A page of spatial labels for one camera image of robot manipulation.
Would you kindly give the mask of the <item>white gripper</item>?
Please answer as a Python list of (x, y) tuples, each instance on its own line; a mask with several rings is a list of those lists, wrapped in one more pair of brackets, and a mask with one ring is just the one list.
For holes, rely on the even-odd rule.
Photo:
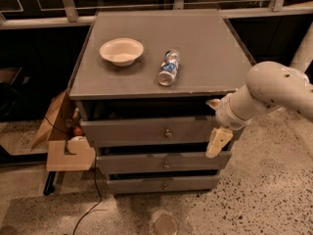
[(231, 93), (227, 94), (221, 100), (210, 99), (205, 101), (215, 111), (217, 122), (223, 126), (219, 128), (214, 127), (211, 131), (205, 152), (205, 155), (210, 159), (215, 158), (231, 141), (233, 138), (232, 130), (238, 131), (251, 123), (251, 120), (240, 119), (233, 113), (230, 98)]

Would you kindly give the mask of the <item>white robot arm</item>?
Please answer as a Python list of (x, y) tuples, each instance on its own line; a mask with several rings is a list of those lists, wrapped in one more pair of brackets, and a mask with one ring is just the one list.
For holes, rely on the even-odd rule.
[(217, 157), (237, 131), (252, 119), (280, 108), (292, 110), (313, 121), (313, 84), (306, 71), (313, 59), (313, 24), (305, 33), (289, 66), (265, 61), (246, 74), (245, 84), (220, 99), (205, 103), (215, 111), (218, 125), (211, 131), (205, 155)]

